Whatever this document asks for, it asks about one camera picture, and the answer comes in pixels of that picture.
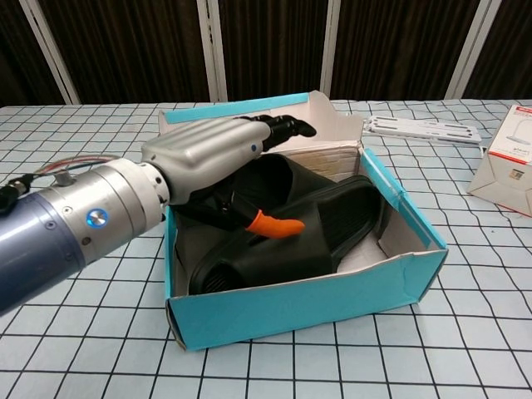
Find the black connector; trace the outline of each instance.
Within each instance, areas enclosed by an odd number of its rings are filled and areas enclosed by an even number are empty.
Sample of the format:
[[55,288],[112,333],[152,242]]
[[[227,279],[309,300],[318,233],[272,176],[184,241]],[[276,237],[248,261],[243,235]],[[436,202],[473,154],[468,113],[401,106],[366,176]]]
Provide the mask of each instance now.
[[18,199],[22,195],[29,193],[36,176],[38,175],[25,174],[16,179],[9,180],[5,186],[0,188],[0,214],[10,212]]

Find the orange fingertip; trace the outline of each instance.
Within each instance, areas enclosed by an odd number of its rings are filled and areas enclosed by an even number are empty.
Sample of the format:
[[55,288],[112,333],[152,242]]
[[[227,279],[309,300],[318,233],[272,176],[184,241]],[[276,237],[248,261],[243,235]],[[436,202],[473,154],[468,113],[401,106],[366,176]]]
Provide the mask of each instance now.
[[246,230],[269,239],[284,239],[301,234],[304,229],[305,223],[301,220],[275,219],[263,214],[263,211],[260,210],[253,223]]

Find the dark curtain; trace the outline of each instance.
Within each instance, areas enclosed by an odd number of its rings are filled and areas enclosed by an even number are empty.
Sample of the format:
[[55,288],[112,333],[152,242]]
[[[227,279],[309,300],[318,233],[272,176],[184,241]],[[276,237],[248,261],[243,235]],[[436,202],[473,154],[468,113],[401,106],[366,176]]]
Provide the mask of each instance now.
[[41,0],[82,103],[209,101],[195,0]]
[[319,89],[327,0],[219,0],[230,100]]
[[433,100],[446,94],[479,1],[342,2],[331,98]]
[[532,98],[532,0],[501,3],[463,97]]
[[0,2],[0,106],[64,104],[18,0]]

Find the black slipper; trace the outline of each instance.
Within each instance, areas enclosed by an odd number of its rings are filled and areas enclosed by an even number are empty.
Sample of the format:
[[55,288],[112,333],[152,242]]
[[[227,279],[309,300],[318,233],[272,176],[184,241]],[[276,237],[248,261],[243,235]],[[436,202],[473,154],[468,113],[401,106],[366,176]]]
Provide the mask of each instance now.
[[[266,214],[335,183],[283,155],[267,154],[249,162],[230,176],[232,189]],[[221,212],[214,187],[193,193],[186,205],[173,206],[176,228],[175,263],[188,276],[198,262],[231,232],[241,228]]]
[[272,211],[305,223],[300,235],[266,239],[236,229],[218,240],[190,275],[189,294],[214,293],[335,273],[377,223],[382,197],[364,176],[315,190]]

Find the cardboard box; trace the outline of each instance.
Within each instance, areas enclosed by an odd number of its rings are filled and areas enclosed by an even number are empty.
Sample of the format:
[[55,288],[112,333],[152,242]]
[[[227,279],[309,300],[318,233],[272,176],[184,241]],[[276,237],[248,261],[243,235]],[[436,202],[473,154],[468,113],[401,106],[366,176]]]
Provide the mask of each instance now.
[[532,108],[510,108],[467,192],[532,216]]
[[417,303],[447,255],[446,243],[379,159],[360,142],[363,119],[337,113],[319,92],[241,101],[160,114],[160,131],[203,118],[289,114],[314,126],[312,139],[277,147],[336,181],[361,173],[387,201],[377,227],[346,256],[337,273],[291,283],[188,295],[175,258],[175,220],[165,231],[166,311],[177,342],[189,350],[284,333]]

